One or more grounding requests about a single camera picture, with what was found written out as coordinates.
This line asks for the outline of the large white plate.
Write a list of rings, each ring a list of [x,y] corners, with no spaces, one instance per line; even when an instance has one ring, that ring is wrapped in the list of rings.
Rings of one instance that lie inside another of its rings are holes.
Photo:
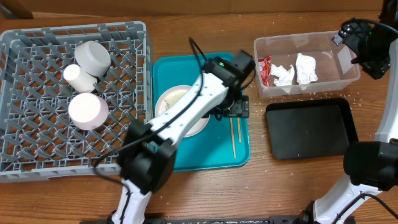
[[[155,117],[158,117],[162,113],[169,110],[189,89],[191,89],[191,86],[189,85],[178,85],[169,88],[167,91],[161,94],[155,105]],[[188,138],[198,134],[205,128],[209,120],[209,118],[199,119],[186,133],[186,135],[184,135],[184,137]]]

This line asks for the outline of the white paper napkin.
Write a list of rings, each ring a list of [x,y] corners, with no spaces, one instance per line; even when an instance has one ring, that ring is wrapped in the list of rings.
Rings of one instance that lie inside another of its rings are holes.
[[[295,66],[298,84],[306,85],[318,80],[317,74],[315,72],[316,60],[313,57],[298,53]]]

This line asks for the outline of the white paper cup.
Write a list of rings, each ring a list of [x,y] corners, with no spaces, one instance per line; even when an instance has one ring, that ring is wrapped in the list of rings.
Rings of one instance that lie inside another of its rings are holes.
[[[63,71],[63,78],[79,93],[91,93],[97,79],[84,71],[79,65],[68,65]]]

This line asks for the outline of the small white plate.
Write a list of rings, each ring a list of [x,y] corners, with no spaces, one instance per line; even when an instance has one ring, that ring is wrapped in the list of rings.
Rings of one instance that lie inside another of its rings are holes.
[[[100,127],[107,119],[107,102],[92,93],[80,93],[68,105],[68,114],[73,124],[82,130]]]

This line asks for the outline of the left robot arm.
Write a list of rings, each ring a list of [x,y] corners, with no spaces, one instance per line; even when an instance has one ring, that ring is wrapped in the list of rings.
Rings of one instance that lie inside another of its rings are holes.
[[[146,124],[130,123],[117,159],[122,195],[108,223],[144,222],[150,196],[171,176],[180,141],[200,119],[216,113],[248,116],[241,84],[255,68],[253,57],[244,51],[232,61],[210,58],[196,82],[171,108]]]

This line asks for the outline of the grey bowl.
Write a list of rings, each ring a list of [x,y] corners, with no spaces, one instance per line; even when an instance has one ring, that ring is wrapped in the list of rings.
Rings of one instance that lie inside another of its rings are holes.
[[[92,40],[77,46],[74,53],[79,66],[95,77],[103,76],[111,65],[109,52],[104,46]]]

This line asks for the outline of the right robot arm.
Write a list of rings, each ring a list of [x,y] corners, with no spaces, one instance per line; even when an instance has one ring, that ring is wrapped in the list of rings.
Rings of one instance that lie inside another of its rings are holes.
[[[354,223],[351,214],[372,198],[393,217],[378,194],[397,185],[397,0],[384,1],[376,21],[352,18],[332,39],[356,54],[353,64],[377,80],[390,73],[386,104],[372,141],[351,143],[344,155],[344,174],[321,198],[312,201],[294,223]]]

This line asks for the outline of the wooden chopstick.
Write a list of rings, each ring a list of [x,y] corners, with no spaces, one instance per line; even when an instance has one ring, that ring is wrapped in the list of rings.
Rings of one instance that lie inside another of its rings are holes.
[[[240,118],[237,118],[237,126],[238,126],[238,139],[239,139],[239,143],[242,143],[241,119],[240,119]]]
[[[231,141],[232,141],[232,148],[233,148],[233,157],[236,159],[236,145],[235,145],[235,137],[234,137],[234,126],[233,126],[233,118],[229,119],[230,128],[231,128]]]

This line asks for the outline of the red snack wrapper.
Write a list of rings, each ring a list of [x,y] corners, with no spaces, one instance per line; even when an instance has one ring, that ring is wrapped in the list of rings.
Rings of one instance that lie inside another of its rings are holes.
[[[272,59],[270,55],[258,60],[261,81],[265,87],[269,87],[269,76],[271,72]]]

